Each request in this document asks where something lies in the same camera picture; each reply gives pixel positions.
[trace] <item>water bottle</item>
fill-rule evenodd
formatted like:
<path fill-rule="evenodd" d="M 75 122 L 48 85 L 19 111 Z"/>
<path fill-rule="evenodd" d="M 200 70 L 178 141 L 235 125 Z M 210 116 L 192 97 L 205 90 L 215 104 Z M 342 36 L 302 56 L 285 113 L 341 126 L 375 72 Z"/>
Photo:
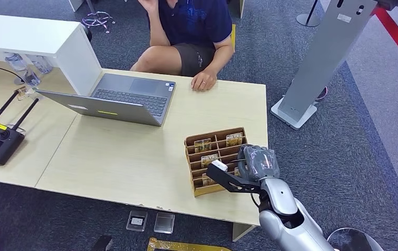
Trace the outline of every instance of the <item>water bottle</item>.
<path fill-rule="evenodd" d="M 31 87 L 37 87 L 40 79 L 32 69 L 24 62 L 23 58 L 17 53 L 5 52 L 5 61 L 17 74 Z"/>
<path fill-rule="evenodd" d="M 52 65 L 44 56 L 26 55 L 34 66 L 42 73 L 48 74 L 52 71 Z"/>

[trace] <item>office chair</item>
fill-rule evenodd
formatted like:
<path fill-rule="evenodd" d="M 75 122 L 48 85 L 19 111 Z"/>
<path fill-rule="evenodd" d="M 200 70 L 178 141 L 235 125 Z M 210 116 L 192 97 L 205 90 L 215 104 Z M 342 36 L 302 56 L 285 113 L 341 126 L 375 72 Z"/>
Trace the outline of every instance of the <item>office chair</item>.
<path fill-rule="evenodd" d="M 88 41 L 91 42 L 91 39 L 93 39 L 93 34 L 90 30 L 88 30 L 88 27 L 86 27 L 86 25 L 83 25 L 83 30 L 86 33 L 86 36 L 88 38 Z"/>
<path fill-rule="evenodd" d="M 106 23 L 111 19 L 111 23 L 115 24 L 116 22 L 113 18 L 106 12 L 96 12 L 91 0 L 86 0 L 86 3 L 88 4 L 91 13 L 82 19 L 82 23 L 86 25 L 87 28 L 101 25 L 106 29 L 105 33 L 109 33 L 109 28 L 106 26 Z"/>

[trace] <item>card holder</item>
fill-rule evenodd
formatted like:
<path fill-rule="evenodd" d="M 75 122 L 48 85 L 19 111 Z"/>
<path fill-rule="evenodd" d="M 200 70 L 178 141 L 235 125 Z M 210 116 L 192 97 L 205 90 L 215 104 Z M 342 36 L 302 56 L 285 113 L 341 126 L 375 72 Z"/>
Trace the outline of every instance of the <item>card holder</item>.
<path fill-rule="evenodd" d="M 226 147 L 226 136 L 235 133 L 242 133 L 242 144 Z M 195 153 L 194 141 L 211 139 L 211 150 Z M 208 185 L 203 185 L 203 179 L 206 176 L 207 168 L 202 168 L 201 158 L 203 156 L 208 156 L 212 154 L 218 154 L 219 160 L 228 166 L 228 172 L 234 174 L 234 170 L 237 167 L 237 154 L 242 145 L 248 144 L 248 139 L 245 134 L 245 129 L 243 127 L 216 131 L 211 133 L 204 133 L 199 135 L 194 135 L 187 137 L 185 139 L 185 155 L 189 166 L 191 187 L 194 196 L 204 195 L 207 193 L 213 193 L 225 190 L 219 184 L 214 184 L 211 180 L 206 180 Z"/>

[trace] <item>man's hand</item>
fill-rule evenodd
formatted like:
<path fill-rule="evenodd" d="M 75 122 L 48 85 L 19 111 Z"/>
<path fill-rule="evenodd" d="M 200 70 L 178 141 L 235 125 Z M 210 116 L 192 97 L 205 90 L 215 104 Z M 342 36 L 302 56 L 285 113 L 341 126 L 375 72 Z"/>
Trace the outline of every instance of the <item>man's hand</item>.
<path fill-rule="evenodd" d="M 139 3 L 148 13 L 153 13 L 158 10 L 158 0 L 139 0 Z"/>
<path fill-rule="evenodd" d="M 191 88 L 193 90 L 205 91 L 210 90 L 217 81 L 217 72 L 205 69 L 199 72 L 191 81 Z"/>

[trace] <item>gray robotic arm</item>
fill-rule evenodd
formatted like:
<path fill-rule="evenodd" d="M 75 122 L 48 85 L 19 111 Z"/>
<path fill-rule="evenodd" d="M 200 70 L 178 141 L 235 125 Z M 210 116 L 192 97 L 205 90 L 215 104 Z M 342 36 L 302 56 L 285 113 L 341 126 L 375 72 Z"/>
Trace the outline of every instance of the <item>gray robotic arm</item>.
<path fill-rule="evenodd" d="M 334 250 L 287 183 L 279 179 L 273 150 L 244 145 L 238 161 L 241 177 L 226 172 L 228 167 L 219 161 L 208 166 L 207 175 L 230 192 L 259 194 L 259 222 L 269 238 L 284 251 Z"/>

